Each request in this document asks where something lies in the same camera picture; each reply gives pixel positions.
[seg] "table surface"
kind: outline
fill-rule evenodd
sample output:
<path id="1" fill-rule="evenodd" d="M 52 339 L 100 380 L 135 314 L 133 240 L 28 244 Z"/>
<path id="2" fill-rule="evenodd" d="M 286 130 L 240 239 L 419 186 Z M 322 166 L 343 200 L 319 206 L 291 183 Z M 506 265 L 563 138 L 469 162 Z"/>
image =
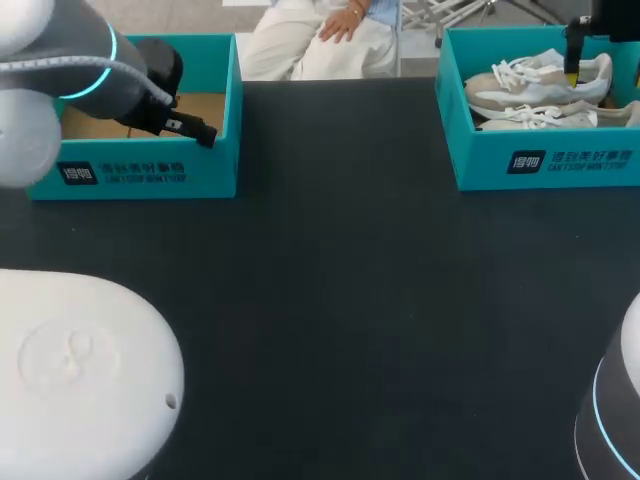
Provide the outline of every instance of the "table surface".
<path id="1" fill-rule="evenodd" d="M 235 200 L 0 193 L 0 267 L 143 295 L 182 345 L 157 480 L 579 480 L 640 191 L 461 194 L 429 79 L 247 84 Z"/>

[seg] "hand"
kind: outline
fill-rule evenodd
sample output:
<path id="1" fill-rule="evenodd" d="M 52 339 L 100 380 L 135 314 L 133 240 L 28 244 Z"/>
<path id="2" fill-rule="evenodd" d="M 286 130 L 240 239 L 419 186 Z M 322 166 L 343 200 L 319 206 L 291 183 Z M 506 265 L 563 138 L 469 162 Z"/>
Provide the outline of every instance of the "hand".
<path id="1" fill-rule="evenodd" d="M 335 35 L 336 43 L 340 43 L 342 37 L 347 35 L 347 42 L 350 42 L 353 38 L 353 32 L 362 22 L 364 12 L 357 7 L 351 7 L 340 10 L 332 14 L 324 24 L 324 28 L 318 35 L 320 40 L 326 42 Z"/>

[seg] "white sneaker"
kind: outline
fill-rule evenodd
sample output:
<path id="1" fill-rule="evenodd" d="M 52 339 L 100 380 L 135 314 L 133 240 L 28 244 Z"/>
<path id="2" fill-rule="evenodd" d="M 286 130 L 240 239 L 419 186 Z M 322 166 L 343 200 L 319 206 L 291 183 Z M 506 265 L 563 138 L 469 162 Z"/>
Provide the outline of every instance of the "white sneaker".
<path id="1" fill-rule="evenodd" d="M 580 100 L 598 104 L 607 95 L 613 77 L 613 61 L 606 53 L 580 62 L 580 83 L 573 88 L 564 74 L 564 57 L 551 49 L 535 57 L 493 65 L 466 82 L 472 110 L 485 118 L 499 118 L 505 108 L 529 105 L 567 105 Z"/>
<path id="2" fill-rule="evenodd" d="M 489 120 L 478 127 L 482 131 L 538 130 L 549 128 L 640 127 L 640 102 L 625 108 L 598 108 L 581 101 L 565 107 L 529 105 L 508 108 L 503 118 Z"/>

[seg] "glowing blue ring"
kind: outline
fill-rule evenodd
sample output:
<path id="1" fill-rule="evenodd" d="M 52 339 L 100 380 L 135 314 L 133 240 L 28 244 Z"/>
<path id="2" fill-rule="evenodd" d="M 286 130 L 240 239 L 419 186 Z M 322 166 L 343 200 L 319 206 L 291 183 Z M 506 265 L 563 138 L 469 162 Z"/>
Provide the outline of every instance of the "glowing blue ring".
<path id="1" fill-rule="evenodd" d="M 116 31 L 113 29 L 111 24 L 109 22 L 106 22 L 106 24 L 107 24 L 107 27 L 109 27 L 109 31 L 111 32 L 111 61 L 113 62 L 113 61 L 115 61 L 116 57 L 118 56 L 118 40 L 116 39 Z M 73 100 L 73 99 L 76 99 L 76 98 L 80 98 L 80 97 L 84 97 L 86 95 L 89 95 L 91 92 L 93 92 L 95 89 L 97 89 L 100 85 L 102 85 L 104 83 L 104 81 L 107 79 L 107 77 L 109 76 L 110 73 L 111 73 L 111 69 L 107 68 L 102 73 L 100 78 L 98 80 L 96 80 L 96 82 L 93 85 L 91 85 L 90 87 L 85 88 L 81 92 L 74 93 L 73 95 L 65 95 L 64 97 L 60 97 L 60 99 L 62 99 L 62 100 Z"/>
<path id="2" fill-rule="evenodd" d="M 602 420 L 600 419 L 600 412 L 598 411 L 598 401 L 596 399 L 596 385 L 598 383 L 598 374 L 600 373 L 600 367 L 602 366 L 603 361 L 604 359 L 600 360 L 600 365 L 598 365 L 598 370 L 596 370 L 596 376 L 593 379 L 593 411 L 596 414 L 596 420 L 598 422 L 598 427 L 600 427 L 600 432 L 602 433 L 602 436 L 604 437 L 605 442 L 607 442 L 607 445 L 609 445 L 609 448 L 611 449 L 615 457 L 618 459 L 620 464 L 625 468 L 625 470 L 629 472 L 629 475 L 631 475 L 636 480 L 640 480 L 640 475 L 638 475 L 635 472 L 635 470 L 631 468 L 627 462 L 625 462 L 624 458 L 622 458 L 622 455 L 620 455 L 618 450 L 616 450 L 616 447 L 613 446 L 613 442 L 609 438 L 609 435 L 607 435 L 607 432 L 604 430 L 604 425 L 602 425 Z"/>

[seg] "teal cardboard box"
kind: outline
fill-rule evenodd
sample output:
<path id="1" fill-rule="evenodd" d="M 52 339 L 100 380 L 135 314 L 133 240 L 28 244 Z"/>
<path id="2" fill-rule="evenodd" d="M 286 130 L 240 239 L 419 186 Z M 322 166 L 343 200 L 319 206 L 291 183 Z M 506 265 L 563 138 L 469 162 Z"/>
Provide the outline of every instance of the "teal cardboard box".
<path id="1" fill-rule="evenodd" d="M 242 123 L 242 78 L 234 35 L 156 36 L 182 56 L 179 105 L 208 120 L 207 103 L 219 104 L 213 149 L 182 137 L 154 137 L 111 121 L 85 117 L 79 127 L 102 122 L 100 138 L 64 140 L 56 166 L 28 189 L 32 200 L 229 198 L 236 194 Z M 130 37 L 134 43 L 143 37 Z M 65 115 L 60 114 L 65 131 Z"/>
<path id="2" fill-rule="evenodd" d="M 640 185 L 640 128 L 476 131 L 464 81 L 502 60 L 550 48 L 565 54 L 564 27 L 449 29 L 436 94 L 460 190 Z M 587 39 L 583 59 L 608 52 L 614 62 L 611 95 L 622 108 L 640 98 L 635 88 L 640 44 Z"/>

